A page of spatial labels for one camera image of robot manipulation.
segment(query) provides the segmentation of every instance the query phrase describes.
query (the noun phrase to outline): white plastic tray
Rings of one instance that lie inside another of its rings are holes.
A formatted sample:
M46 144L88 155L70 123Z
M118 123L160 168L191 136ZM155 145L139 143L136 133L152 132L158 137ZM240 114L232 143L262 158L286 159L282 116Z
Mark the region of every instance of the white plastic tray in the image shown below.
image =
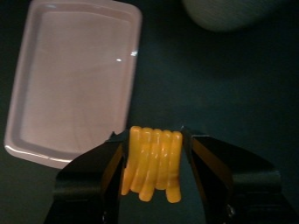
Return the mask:
M35 0L19 57L4 147L63 168L126 128L140 12L102 0Z

